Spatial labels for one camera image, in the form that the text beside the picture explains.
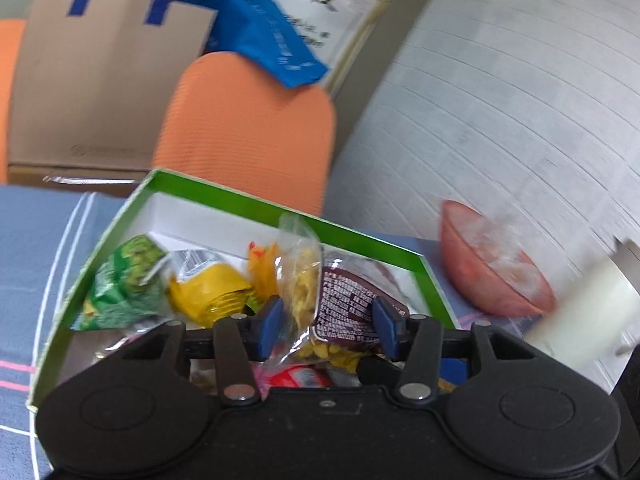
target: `blue bag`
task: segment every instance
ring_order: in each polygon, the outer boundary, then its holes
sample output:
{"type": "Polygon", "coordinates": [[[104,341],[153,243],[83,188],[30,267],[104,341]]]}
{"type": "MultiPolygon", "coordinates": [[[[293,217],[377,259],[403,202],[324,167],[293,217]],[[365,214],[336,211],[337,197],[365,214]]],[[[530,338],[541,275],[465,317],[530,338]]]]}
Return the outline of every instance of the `blue bag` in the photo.
{"type": "Polygon", "coordinates": [[[327,72],[272,0],[177,0],[218,11],[207,52],[231,51],[257,63],[287,88],[327,72]]]}

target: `silver bolt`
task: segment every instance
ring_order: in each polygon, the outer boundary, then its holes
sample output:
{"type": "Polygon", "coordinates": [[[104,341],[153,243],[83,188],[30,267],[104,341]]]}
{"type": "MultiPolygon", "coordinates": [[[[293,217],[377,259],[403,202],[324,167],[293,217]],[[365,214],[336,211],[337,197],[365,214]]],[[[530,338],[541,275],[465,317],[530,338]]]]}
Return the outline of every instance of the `silver bolt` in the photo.
{"type": "Polygon", "coordinates": [[[422,383],[403,384],[399,391],[405,399],[411,400],[423,400],[431,395],[431,388],[422,383]]]}
{"type": "Polygon", "coordinates": [[[232,384],[225,388],[225,397],[231,400],[249,400],[254,395],[254,387],[248,384],[232,384]]]}

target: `chair backrest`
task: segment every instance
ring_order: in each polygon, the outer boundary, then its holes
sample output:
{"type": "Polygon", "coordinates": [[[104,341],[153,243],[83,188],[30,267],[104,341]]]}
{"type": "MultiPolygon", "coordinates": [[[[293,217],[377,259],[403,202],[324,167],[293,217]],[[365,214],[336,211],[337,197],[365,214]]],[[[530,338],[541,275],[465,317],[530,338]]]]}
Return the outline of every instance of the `chair backrest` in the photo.
{"type": "Polygon", "coordinates": [[[7,182],[9,101],[25,24],[25,20],[0,20],[0,184],[7,182]]]}
{"type": "Polygon", "coordinates": [[[184,72],[154,167],[318,215],[334,138],[334,106],[320,87],[286,89],[238,54],[217,52],[184,72]]]}

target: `white cylinder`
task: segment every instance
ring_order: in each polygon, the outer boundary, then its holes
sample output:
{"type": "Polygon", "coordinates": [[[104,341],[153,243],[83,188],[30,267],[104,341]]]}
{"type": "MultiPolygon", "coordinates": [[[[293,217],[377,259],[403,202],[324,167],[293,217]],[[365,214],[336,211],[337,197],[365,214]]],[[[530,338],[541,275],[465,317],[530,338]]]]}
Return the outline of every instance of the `white cylinder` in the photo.
{"type": "Polygon", "coordinates": [[[640,295],[609,258],[575,283],[525,341],[570,368],[590,364],[612,348],[640,313],[640,295]]]}

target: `black circular cover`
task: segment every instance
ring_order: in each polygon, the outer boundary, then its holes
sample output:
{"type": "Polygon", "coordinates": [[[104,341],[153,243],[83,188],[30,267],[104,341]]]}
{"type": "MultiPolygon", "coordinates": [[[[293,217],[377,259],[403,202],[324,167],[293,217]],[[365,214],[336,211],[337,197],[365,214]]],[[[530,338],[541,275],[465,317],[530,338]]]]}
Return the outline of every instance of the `black circular cover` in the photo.
{"type": "Polygon", "coordinates": [[[57,468],[111,478],[177,458],[206,430],[210,411],[209,399],[170,368],[123,360],[55,389],[36,430],[57,468]]]}
{"type": "Polygon", "coordinates": [[[539,358],[482,370],[451,394],[446,419],[477,460],[530,478],[591,468],[620,428],[618,408],[603,390],[539,358]]]}

